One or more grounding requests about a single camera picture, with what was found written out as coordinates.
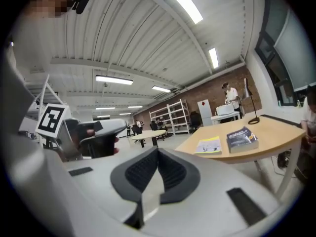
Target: wooden table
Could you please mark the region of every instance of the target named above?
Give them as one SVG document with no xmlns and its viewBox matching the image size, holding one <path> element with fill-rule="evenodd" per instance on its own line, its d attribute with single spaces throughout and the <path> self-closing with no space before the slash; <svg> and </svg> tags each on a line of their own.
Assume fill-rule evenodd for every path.
<svg viewBox="0 0 316 237">
<path fill-rule="evenodd" d="M 216 124 L 216 121 L 220 121 L 222 119 L 228 119 L 228 118 L 233 118 L 234 120 L 236 120 L 236 117 L 238 117 L 238 119 L 240 119 L 240 113 L 239 112 L 233 112 L 233 113 L 229 113 L 226 115 L 217 115 L 217 116 L 213 116 L 211 117 L 211 120 L 213 121 L 213 124 Z"/>
<path fill-rule="evenodd" d="M 151 138 L 154 146 L 158 146 L 156 137 L 166 133 L 166 130 L 157 130 L 157 131 L 143 131 L 143 133 L 131 137 L 132 140 L 140 140 L 142 148 L 144 147 L 143 140 Z"/>
<path fill-rule="evenodd" d="M 201 157 L 217 159 L 226 163 L 240 163 L 267 158 L 292 149 L 286 173 L 276 192 L 276 196 L 280 198 L 294 173 L 301 148 L 301 139 L 305 136 L 305 131 L 296 126 L 266 117 L 260 117 L 260 122 L 253 125 L 248 124 L 249 120 L 249 118 L 243 118 L 228 123 L 201 127 L 176 150 L 193 154 L 200 140 L 216 136 L 220 137 L 222 154 Z M 244 126 L 257 136 L 259 147 L 245 152 L 230 154 L 226 135 L 242 129 Z"/>
</svg>

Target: white shirt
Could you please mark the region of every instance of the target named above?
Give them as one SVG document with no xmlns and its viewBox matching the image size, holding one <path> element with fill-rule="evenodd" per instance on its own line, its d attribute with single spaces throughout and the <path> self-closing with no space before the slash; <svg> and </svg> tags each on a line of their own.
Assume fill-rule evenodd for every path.
<svg viewBox="0 0 316 237">
<path fill-rule="evenodd" d="M 228 98 L 229 100 L 231 100 L 231 101 L 232 101 L 234 98 L 238 97 L 238 92 L 237 92 L 237 90 L 236 90 L 235 88 L 231 88 L 231 90 L 227 90 L 226 93 L 227 93 L 227 98 Z M 233 106 L 234 106 L 234 109 L 237 109 L 237 108 L 239 107 L 239 102 L 238 102 L 238 100 L 232 101 L 232 104 L 233 104 Z"/>
<path fill-rule="evenodd" d="M 311 134 L 316 135 L 316 113 L 313 113 L 308 106 L 307 97 L 304 99 L 302 121 L 306 121 Z"/>
</svg>

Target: brick wall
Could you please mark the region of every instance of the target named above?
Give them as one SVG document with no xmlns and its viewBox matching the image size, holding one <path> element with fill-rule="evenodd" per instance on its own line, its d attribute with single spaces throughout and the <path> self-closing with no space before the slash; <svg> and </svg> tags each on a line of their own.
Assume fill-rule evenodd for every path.
<svg viewBox="0 0 316 237">
<path fill-rule="evenodd" d="M 252 76 L 249 70 L 244 66 L 239 69 L 236 69 L 232 72 L 224 74 L 220 77 L 217 77 L 211 81 L 208 81 L 194 89 L 188 90 L 184 93 L 181 93 L 167 101 L 161 102 L 137 115 L 134 116 L 135 120 L 143 121 L 145 123 L 144 130 L 150 130 L 150 116 L 149 112 L 153 112 L 155 110 L 161 109 L 166 107 L 167 104 L 173 104 L 179 99 L 186 100 L 189 111 L 197 111 L 198 110 L 198 102 L 208 99 L 209 104 L 211 106 L 211 110 L 213 115 L 215 114 L 216 107 L 225 104 L 225 94 L 224 90 L 222 89 L 222 85 L 225 82 L 229 82 L 230 86 L 237 89 L 239 96 L 241 97 L 243 94 L 243 87 L 244 87 L 244 78 L 248 79 L 248 87 L 252 92 L 253 101 L 255 103 L 256 110 L 262 108 L 260 97 L 257 91 L 257 88 L 254 84 Z M 247 98 L 242 101 L 242 106 L 246 113 L 253 112 L 253 106 L 251 103 L 251 99 Z"/>
</svg>

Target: book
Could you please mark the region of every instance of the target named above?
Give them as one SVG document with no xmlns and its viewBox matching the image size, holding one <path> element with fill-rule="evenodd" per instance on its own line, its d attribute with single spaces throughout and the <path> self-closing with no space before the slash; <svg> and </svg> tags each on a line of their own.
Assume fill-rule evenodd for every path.
<svg viewBox="0 0 316 237">
<path fill-rule="evenodd" d="M 219 136 L 200 140 L 197 145 L 196 152 L 194 155 L 203 155 L 203 156 L 210 156 L 210 155 L 220 155 L 222 153 L 222 146 Z"/>
<path fill-rule="evenodd" d="M 259 147 L 258 138 L 247 128 L 227 134 L 227 144 L 230 153 L 239 153 Z"/>
</svg>

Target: cable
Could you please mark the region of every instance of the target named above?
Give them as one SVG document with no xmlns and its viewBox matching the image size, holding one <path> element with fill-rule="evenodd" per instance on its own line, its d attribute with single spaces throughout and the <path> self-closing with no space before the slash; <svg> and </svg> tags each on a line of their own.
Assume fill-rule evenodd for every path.
<svg viewBox="0 0 316 237">
<path fill-rule="evenodd" d="M 272 157 L 275 158 L 275 159 L 277 159 L 277 157 L 271 156 L 271 162 L 272 162 L 273 170 L 274 170 L 275 174 L 280 175 L 280 176 L 284 176 L 284 174 L 281 174 L 281 173 L 277 173 L 277 172 L 276 172 L 275 164 L 273 163 Z"/>
</svg>

